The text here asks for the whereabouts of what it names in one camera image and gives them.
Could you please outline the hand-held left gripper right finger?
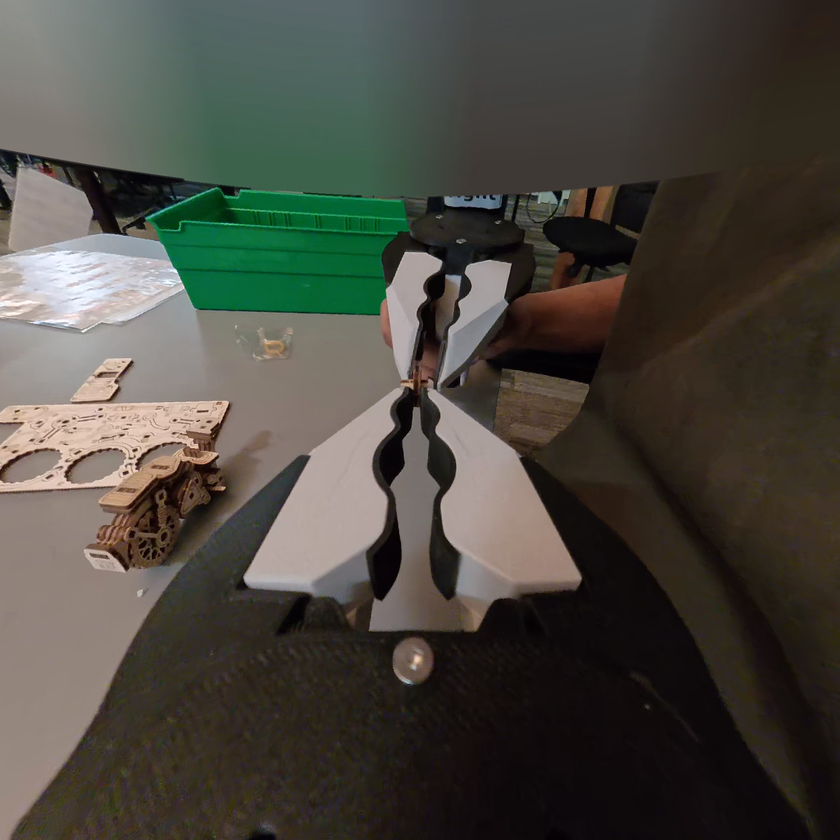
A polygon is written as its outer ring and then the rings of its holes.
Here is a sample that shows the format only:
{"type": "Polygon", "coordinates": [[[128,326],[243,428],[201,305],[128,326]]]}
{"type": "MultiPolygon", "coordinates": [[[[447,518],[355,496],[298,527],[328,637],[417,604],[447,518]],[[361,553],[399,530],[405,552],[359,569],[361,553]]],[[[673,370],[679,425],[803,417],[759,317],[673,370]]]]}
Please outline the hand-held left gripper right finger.
{"type": "Polygon", "coordinates": [[[518,453],[436,390],[420,407],[438,485],[430,568],[444,598],[485,614],[501,599],[575,591],[581,573],[518,453]]]}

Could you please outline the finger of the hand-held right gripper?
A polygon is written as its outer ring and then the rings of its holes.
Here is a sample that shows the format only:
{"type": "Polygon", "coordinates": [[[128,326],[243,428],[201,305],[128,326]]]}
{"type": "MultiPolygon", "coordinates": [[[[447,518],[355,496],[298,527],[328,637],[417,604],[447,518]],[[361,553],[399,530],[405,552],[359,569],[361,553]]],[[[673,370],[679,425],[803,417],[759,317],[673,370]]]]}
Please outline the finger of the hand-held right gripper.
{"type": "Polygon", "coordinates": [[[436,347],[437,360],[423,379],[438,379],[445,332],[438,300],[444,289],[443,260],[423,251],[403,254],[385,294],[395,366],[403,380],[414,378],[417,366],[424,367],[430,343],[436,347]]]}
{"type": "Polygon", "coordinates": [[[497,330],[508,309],[511,263],[479,261],[468,264],[453,316],[444,332],[437,363],[437,389],[451,386],[497,330]]]}

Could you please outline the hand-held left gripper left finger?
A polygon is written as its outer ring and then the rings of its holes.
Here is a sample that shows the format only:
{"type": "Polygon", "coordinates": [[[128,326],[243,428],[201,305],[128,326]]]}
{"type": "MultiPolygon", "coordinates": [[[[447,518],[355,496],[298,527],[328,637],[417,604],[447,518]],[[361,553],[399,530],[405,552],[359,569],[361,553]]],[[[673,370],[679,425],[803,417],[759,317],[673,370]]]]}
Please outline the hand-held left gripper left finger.
{"type": "Polygon", "coordinates": [[[383,600],[402,544],[392,483],[405,465],[413,391],[399,387],[313,449],[245,573],[253,590],[383,600]]]}

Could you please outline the person's right forearm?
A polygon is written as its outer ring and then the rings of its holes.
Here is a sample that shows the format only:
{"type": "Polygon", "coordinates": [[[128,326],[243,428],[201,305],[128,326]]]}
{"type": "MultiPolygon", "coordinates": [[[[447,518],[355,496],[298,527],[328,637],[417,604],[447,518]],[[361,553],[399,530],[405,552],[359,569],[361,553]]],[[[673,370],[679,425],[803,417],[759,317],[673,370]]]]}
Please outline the person's right forearm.
{"type": "Polygon", "coordinates": [[[527,295],[522,347],[573,354],[602,352],[627,275],[527,295]]]}

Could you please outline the grey desk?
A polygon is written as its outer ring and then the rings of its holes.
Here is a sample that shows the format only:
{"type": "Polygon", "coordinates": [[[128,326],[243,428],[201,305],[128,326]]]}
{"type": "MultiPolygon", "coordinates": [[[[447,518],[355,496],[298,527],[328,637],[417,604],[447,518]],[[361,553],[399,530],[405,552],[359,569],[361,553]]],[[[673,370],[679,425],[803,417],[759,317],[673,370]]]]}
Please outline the grey desk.
{"type": "Polygon", "coordinates": [[[242,578],[304,455],[398,384],[375,317],[262,312],[294,328],[286,361],[246,359],[239,314],[176,296],[86,334],[2,325],[2,407],[63,401],[110,354],[133,357],[130,403],[228,401],[228,485],[188,516],[177,558],[112,573],[82,557],[90,490],[2,495],[2,838],[325,837],[292,828],[345,779],[350,837],[403,779],[447,772],[488,733],[449,677],[407,687],[396,633],[324,626],[332,604],[242,578]],[[136,597],[139,589],[147,592],[136,597]]]}

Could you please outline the person's right hand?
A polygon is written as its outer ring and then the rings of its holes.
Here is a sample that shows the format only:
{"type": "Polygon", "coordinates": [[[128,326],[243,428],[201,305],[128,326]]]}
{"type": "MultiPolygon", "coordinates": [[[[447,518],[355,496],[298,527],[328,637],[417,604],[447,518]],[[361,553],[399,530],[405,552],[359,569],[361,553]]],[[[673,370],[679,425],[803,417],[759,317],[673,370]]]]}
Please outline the person's right hand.
{"type": "Polygon", "coordinates": [[[510,351],[531,349],[538,320],[538,297],[528,294],[511,303],[498,333],[478,352],[477,359],[488,361],[510,351]]]}

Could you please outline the black round stool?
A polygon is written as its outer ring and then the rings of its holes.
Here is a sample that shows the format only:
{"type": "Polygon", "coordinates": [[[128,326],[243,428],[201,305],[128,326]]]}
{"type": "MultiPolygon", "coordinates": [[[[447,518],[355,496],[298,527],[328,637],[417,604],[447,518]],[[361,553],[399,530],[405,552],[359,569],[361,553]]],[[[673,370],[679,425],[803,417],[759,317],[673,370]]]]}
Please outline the black round stool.
{"type": "Polygon", "coordinates": [[[636,238],[589,217],[556,217],[542,226],[542,233],[559,250],[550,280],[552,290],[588,282],[596,270],[628,264],[637,246],[636,238]],[[581,280],[585,266],[588,270],[581,280]]]}

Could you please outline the green plastic bin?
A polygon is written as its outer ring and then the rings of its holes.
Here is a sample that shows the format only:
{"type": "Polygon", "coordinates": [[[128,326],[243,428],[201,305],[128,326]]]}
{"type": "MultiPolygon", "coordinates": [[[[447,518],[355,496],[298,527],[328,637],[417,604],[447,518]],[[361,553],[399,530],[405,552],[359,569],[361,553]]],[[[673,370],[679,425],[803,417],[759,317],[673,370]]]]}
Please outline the green plastic bin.
{"type": "Polygon", "coordinates": [[[378,314],[399,199],[215,187],[145,218],[194,308],[378,314]]]}

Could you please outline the small clear plastic bag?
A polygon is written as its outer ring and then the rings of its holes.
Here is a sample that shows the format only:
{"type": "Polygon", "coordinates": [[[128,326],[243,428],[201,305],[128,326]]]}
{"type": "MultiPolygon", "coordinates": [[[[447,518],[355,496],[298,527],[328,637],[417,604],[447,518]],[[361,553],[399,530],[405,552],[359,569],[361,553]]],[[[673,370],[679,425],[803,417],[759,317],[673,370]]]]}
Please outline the small clear plastic bag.
{"type": "Polygon", "coordinates": [[[255,361],[285,360],[291,355],[293,328],[235,326],[238,346],[255,361]]]}

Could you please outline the wooden motorcycle model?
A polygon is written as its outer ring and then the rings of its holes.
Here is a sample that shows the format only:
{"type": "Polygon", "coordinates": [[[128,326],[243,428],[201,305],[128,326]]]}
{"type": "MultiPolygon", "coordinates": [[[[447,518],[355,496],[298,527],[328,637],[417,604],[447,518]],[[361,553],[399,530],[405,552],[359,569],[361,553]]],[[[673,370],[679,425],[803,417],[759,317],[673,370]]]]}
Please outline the wooden motorcycle model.
{"type": "Polygon", "coordinates": [[[113,520],[84,549],[100,571],[149,569],[165,562],[182,520],[225,490],[218,453],[184,447],[143,466],[99,499],[113,520]]]}

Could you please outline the wooden puzzle sheet round holes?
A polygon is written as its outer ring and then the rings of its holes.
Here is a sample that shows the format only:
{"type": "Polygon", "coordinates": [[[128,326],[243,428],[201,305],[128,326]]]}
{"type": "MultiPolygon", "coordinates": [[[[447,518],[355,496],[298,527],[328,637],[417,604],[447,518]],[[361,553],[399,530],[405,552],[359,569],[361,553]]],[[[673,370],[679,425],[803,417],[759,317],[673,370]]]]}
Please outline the wooden puzzle sheet round holes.
{"type": "Polygon", "coordinates": [[[229,406],[227,401],[8,406],[1,412],[1,422],[17,424],[18,429],[2,443],[2,471],[38,452],[56,452],[58,459],[32,479],[3,479],[1,492],[115,487],[138,470],[147,453],[166,445],[189,445],[189,430],[217,435],[229,406]],[[110,450],[122,455],[118,469],[89,482],[69,480],[79,460],[110,450]]]}

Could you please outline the small wooden puzzle sheet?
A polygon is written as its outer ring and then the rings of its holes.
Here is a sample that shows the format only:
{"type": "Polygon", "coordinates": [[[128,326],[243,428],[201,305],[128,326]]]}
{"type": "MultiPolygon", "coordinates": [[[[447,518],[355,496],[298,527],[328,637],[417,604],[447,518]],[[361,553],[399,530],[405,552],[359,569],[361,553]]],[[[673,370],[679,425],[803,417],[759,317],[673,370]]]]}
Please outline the small wooden puzzle sheet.
{"type": "Polygon", "coordinates": [[[119,379],[132,364],[131,358],[109,358],[85,380],[70,399],[71,404],[106,403],[119,391],[119,379]]]}

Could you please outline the clear plastic wrapping sheet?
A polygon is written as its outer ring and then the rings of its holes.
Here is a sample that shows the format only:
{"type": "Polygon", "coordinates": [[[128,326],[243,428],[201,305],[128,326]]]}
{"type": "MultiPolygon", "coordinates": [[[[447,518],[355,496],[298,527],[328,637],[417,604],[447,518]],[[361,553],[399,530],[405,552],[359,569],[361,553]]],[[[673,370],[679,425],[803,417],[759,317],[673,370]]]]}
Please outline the clear plastic wrapping sheet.
{"type": "Polygon", "coordinates": [[[1,258],[1,317],[88,331],[121,324],[183,291],[172,265],[101,252],[32,250],[1,258]]]}

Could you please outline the white panel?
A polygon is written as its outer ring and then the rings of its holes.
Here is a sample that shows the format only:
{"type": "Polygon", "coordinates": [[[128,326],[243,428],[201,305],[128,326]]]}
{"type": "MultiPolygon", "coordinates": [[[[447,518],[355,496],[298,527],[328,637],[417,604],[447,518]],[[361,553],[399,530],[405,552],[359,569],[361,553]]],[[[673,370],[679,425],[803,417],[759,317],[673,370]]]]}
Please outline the white panel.
{"type": "Polygon", "coordinates": [[[18,169],[8,247],[23,251],[87,236],[92,216],[81,190],[36,169],[18,169]]]}

